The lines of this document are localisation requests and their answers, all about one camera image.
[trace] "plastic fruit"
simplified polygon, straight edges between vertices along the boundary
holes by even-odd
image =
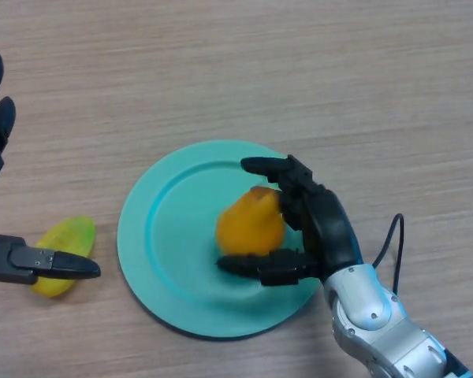
[[[253,187],[218,219],[216,240],[223,254],[267,255],[284,238],[278,193],[268,187]]]
[[[56,224],[35,246],[87,258],[95,241],[95,233],[95,224],[90,217],[70,217]],[[32,290],[47,297],[54,297],[66,292],[74,282],[74,280],[39,277],[39,280],[32,285]]]

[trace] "wooden table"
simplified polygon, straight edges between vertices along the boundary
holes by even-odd
[[[366,377],[319,295],[271,333],[186,339],[118,268],[135,180],[189,143],[249,139],[334,189],[364,256],[407,217],[410,316],[473,369],[473,0],[0,1],[0,95],[17,104],[0,233],[95,218],[101,279],[62,300],[0,283],[0,378]],[[379,269],[391,282],[393,259]]]

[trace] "yellow-green fruit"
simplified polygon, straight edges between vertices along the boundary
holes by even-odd
[[[95,224],[90,217],[70,217],[56,224],[35,246],[78,254],[87,258],[95,241],[95,233]],[[40,277],[32,285],[32,290],[47,297],[55,297],[70,289],[74,282],[74,280]]]

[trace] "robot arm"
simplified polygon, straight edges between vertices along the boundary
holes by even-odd
[[[332,310],[338,345],[365,364],[374,378],[473,377],[429,332],[408,318],[397,293],[382,286],[375,271],[378,262],[375,266],[364,263],[340,201],[312,180],[310,169],[293,156],[250,157],[241,165],[278,184],[284,219],[302,231],[304,253],[277,250],[264,258],[224,256],[218,260],[221,269],[259,279],[265,286],[319,279]],[[396,220],[403,218],[398,214]]]
[[[0,84],[4,68],[0,56]],[[2,152],[9,142],[16,120],[11,98],[0,101],[0,171],[4,166]],[[33,285],[40,276],[82,280],[100,276],[99,266],[88,258],[63,251],[32,248],[16,236],[0,235],[0,282]]]

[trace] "wood grain surface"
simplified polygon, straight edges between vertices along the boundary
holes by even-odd
[[[367,377],[321,295],[247,341],[152,320],[117,263],[138,177],[205,139],[295,154],[334,189],[365,258],[407,217],[400,293],[473,370],[473,0],[1,0],[0,95],[17,123],[0,233],[95,218],[99,280],[49,301],[0,283],[0,378]],[[391,282],[393,259],[379,269]]]

